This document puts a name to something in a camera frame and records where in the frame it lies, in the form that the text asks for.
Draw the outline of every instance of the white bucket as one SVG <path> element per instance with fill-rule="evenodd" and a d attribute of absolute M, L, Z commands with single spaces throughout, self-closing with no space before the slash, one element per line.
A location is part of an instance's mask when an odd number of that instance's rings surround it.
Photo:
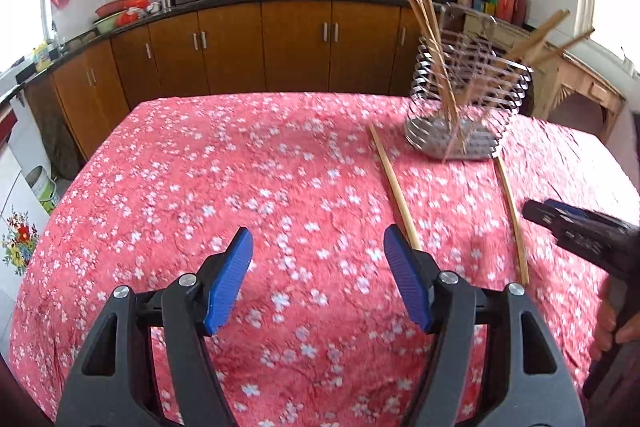
<path fill-rule="evenodd" d="M 26 180 L 33 194 L 47 211 L 47 214 L 51 214 L 53 209 L 60 203 L 60 198 L 56 191 L 56 182 L 49 178 L 47 171 L 42 166 L 38 166 L 29 172 Z"/>

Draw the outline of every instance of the pink floral tablecloth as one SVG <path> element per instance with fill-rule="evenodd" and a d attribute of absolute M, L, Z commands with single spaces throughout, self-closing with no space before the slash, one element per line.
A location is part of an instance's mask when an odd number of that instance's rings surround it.
<path fill-rule="evenodd" d="M 165 287 L 226 248 L 254 259 L 229 322 L 208 342 L 241 426 L 398 425 L 426 361 L 383 254 L 399 220 L 367 130 L 374 122 L 423 244 L 474 285 L 517 280 L 491 162 L 430 161 L 403 136 L 404 100 L 249 94 L 143 103 L 68 190 L 33 257 L 11 339 L 15 373 L 55 416 L 65 377 L 110 292 Z M 638 222 L 639 198 L 594 136 L 517 117 L 504 163 L 518 204 L 556 198 Z M 529 294 L 576 384 L 588 368 L 603 272 L 524 222 Z M 161 330 L 166 415 L 179 419 Z M 478 330 L 460 418 L 473 411 Z"/>

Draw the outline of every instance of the wooden cabinet door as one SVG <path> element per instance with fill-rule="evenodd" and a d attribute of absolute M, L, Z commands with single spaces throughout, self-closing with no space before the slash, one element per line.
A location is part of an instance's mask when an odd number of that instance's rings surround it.
<path fill-rule="evenodd" d="M 329 90 L 388 94 L 400 8 L 337 1 L 332 19 Z"/>
<path fill-rule="evenodd" d="M 198 12 L 211 94 L 264 92 L 260 3 Z"/>
<path fill-rule="evenodd" d="M 398 32 L 398 47 L 394 59 L 394 70 L 391 75 L 389 94 L 393 96 L 408 96 L 414 79 L 418 44 L 420 43 L 420 27 L 411 8 L 400 11 L 400 31 Z"/>
<path fill-rule="evenodd" d="M 116 62 L 111 53 L 111 41 L 105 40 L 94 44 L 84 54 L 89 73 L 94 81 L 98 104 L 110 133 L 129 114 L 129 106 L 124 98 Z"/>
<path fill-rule="evenodd" d="M 139 26 L 112 37 L 111 47 L 129 108 L 133 110 L 141 102 L 161 98 L 162 87 L 148 28 Z"/>
<path fill-rule="evenodd" d="M 107 123 L 93 87 L 84 55 L 74 57 L 53 72 L 56 92 L 66 121 L 85 158 L 109 136 Z"/>
<path fill-rule="evenodd" d="M 148 27 L 162 93 L 165 96 L 209 94 L 197 13 L 170 17 Z"/>
<path fill-rule="evenodd" d="M 267 89 L 329 89 L 331 1 L 262 3 Z"/>

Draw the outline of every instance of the floral sticker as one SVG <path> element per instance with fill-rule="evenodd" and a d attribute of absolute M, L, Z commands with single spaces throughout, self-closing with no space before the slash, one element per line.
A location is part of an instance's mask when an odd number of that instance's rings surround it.
<path fill-rule="evenodd" d="M 34 225 L 29 228 L 28 214 L 19 214 L 11 209 L 11 217 L 6 222 L 9 225 L 9 234 L 2 234 L 2 247 L 4 251 L 4 263 L 15 267 L 16 275 L 24 275 L 33 257 L 33 251 L 38 244 L 38 230 Z"/>

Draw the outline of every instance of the window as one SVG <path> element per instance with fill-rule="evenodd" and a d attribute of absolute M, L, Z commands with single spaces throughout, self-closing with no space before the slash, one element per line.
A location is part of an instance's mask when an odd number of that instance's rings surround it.
<path fill-rule="evenodd" d="M 640 0 L 594 0 L 591 39 L 624 60 L 625 55 L 640 68 Z"/>
<path fill-rule="evenodd" d="M 0 73 L 49 37 L 49 0 L 0 0 Z"/>

